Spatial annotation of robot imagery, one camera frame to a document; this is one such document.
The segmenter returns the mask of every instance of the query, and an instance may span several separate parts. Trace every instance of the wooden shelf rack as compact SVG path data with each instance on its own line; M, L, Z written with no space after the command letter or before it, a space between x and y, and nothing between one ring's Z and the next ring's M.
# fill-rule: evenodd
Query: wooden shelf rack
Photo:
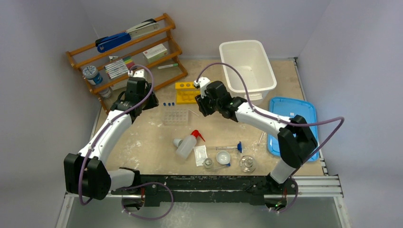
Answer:
M120 59L122 59L122 58L124 58L124 57L127 57L127 56L135 56L135 55L140 54L140 53L142 53L143 51L146 51L146 50L148 50L148 49L150 49L150 48L152 48L152 47L154 47L154 46L157 46L157 45L162 44L162 43L164 43L164 42L168 42L170 54L164 56L163 58L160 58L160 59L156 60L155 62L152 62L152 63L146 65L146 67L147 67L147 68L152 68L152 67L157 66L157 65L159 65L159 64L161 64L161 63L163 63L163 62L165 62L165 61L167 61L167 60L169 60L169 59L172 59L175 63L178 64L178 67L179 67L179 69L182 71L182 73L179 74L178 76L175 76L175 77L173 77L173 78L171 78L171 79L169 79L169 80L167 80L167 81L165 81L165 82L163 82L163 83L161 83L161 84L159 84L159 85L156 85L156 86L154 87L154 90L155 90L155 91L156 91L156 90L159 90L159 89L163 88L164 86L167 86L167 85L169 85L169 84L171 84L171 83L173 83L173 82L175 82L175 81L177 81L177 80L179 80L179 79L181 79L181 78L183 78L183 77L186 77L186 76L188 75L188 72L187 72L187 70L185 69L185 67L182 65L182 63L179 61L179 58L178 58L178 56L179 56L180 54L182 54L182 49L181 49L181 47L175 42L175 40L174 40L173 37L172 37L171 30L172 30L172 29L175 29L175 23L174 23L174 21L173 21L173 20L171 19L171 17L169 17L168 14L166 14L166 13L164 13L162 16L159 16L159 17L155 18L154 20L156 20L156 21L164 20L164 21L165 21L165 27L164 27L164 28L161 28L161 29L159 29L159 30L157 30L157 31L154 31L154 32L152 32L152 33L149 33L149 34L147 34L147 35L141 36L141 37L139 37L139 38L137 38L137 39L130 40L129 42L124 43L124 44L122 44L122 45L119 45L119 46L115 47L114 49L111 49L111 50L106 51L106 52L104 52L104 53L100 53L99 55L96 55L96 56L94 56L94 57L91 57L91 58L86 59L86 60L84 60L84 61L82 61L82 62L79 62L79 63L76 63L76 62L75 62L73 56L78 55L78 54L80 54L80 53L82 53L82 52L85 52L85 51L88 51L88 50L90 50L90 49L95 48L95 43L86 45L86 46L81 47L81 48L79 48L79 49L77 49L77 50L74 50L74 51L67 51L67 52L66 52L67 58L68 58L68 60L69 60L69 62L70 62L70 64L71 64L71 66L72 66L74 69L76 69L76 70L82 75L82 69L81 69L82 67L86 67L87 65L89 65L90 63L93 63L94 61L97 61L97 60L99 60L99 59L102 59L102 58L105 58L105 57L107 57L107 56L110 56L110 55L112 55L113 53L115 53L115 52L117 52L117 51L123 50L123 49L125 49L125 48L128 48L128 47L134 45L134 44L140 43L140 42L145 41L145 40L147 40L147 39L149 39L149 38L151 38L151 37L154 37L154 36L156 36L156 35L158 35L158 34L162 34L162 33L165 32L165 33L166 33L166 37L165 37L165 38L160 39L160 40L158 40L158 41L156 41L156 42L154 42L154 43L152 43L152 44L149 44L149 45L147 45L147 46L144 46L144 47L142 47L142 48L140 48L140 49L138 49L138 50L135 50L135 51L133 51L133 52L130 52L130 53L124 55L124 56L121 56L119 59L116 59L116 60L111 61L111 62L108 62L108 63L106 63L106 64L97 66L98 71L104 70L104 66L107 65L107 64L110 64L110 63L112 63L112 62L118 61L118 60L120 60ZM114 84L116 84L116 83L118 83L118 82L121 82L121 81L124 81L124 80L128 79L128 75L121 76L121 77L119 77L119 78L113 79L113 80L110 81L109 83L104 84L104 85L102 85L102 86L97 86L96 88L94 88L94 87L85 79L84 76L83 76L83 79L84 79L86 85L88 86L89 92L91 92L92 94L94 94L94 95L96 95L96 96L98 97L98 100L99 100L99 102L100 102L101 105L102 105L102 108L105 110L106 113L108 113L108 112L109 112L109 108L105 105L105 103L104 103L102 97L100 96L99 92L102 91L102 90L104 90L104 89L106 89L106 88L108 88L108 87L110 87L110 86L113 86Z

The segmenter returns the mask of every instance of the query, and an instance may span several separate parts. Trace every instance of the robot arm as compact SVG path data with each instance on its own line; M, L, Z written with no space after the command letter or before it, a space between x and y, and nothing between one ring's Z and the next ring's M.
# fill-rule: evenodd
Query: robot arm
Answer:
M151 85L145 79L144 70L138 70L134 73L130 71L126 91L122 92L112 105L111 111L100 129L104 129L116 116L138 104L150 89ZM67 191L78 194L78 178L83 160L88 153L89 146L99 134L102 134L102 136L93 147L93 151L89 155L86 164L82 182L83 195L101 200L111 190L138 185L139 183L137 182L139 179L135 177L139 176L139 171L129 168L107 171L105 164L117 141L122 136L123 132L132 125L136 117L138 117L143 110L157 106L158 99L154 92L152 92L151 96L149 96L141 106L120 116L111 126L107 127L103 133L99 130L89 144L81 149L78 154L68 154L64 160Z
M204 116L218 111L224 118L252 125L278 139L281 160L268 176L268 179L272 179L270 181L274 180L277 184L284 183L295 169L302 166L303 161L317 147L317 141L309 127L294 127L257 114L246 99L231 97L221 81L211 82L205 77L200 77L198 81L194 81L194 86L200 89L196 102ZM273 116L274 119L283 119L296 124L307 123L299 115L290 119L258 107L254 107L254 109Z

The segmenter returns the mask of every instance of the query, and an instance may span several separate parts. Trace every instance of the white plastic tub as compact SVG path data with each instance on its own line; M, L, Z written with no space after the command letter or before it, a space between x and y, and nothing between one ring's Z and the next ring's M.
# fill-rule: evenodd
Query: white plastic tub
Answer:
M225 42L220 45L223 63L230 64L238 70L254 105L259 105L267 93L277 85L269 59L262 43L257 40L240 40ZM232 96L246 99L245 89L238 75L223 65L227 88Z

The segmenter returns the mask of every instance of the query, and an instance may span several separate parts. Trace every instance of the blue plastic tray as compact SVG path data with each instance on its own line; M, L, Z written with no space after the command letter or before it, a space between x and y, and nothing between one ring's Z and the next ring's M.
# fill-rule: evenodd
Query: blue plastic tray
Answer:
M273 97L269 103L269 112L289 117L300 115L306 119L307 123L315 123L317 121L316 109L311 103L292 98ZM312 126L310 128L316 140L319 141L317 139L317 126ZM273 155L280 156L280 148L277 139L268 135L267 142L267 149L269 152ZM314 162L318 158L319 153L317 152L308 161Z

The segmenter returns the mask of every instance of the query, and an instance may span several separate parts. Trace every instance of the red nozzle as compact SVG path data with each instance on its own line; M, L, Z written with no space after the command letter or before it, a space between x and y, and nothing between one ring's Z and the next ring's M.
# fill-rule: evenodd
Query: red nozzle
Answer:
M194 130L194 131L191 133L191 135L193 135L195 138L197 138L198 136L200 136L200 138L203 139L202 134L200 134L200 132L199 132L198 130Z

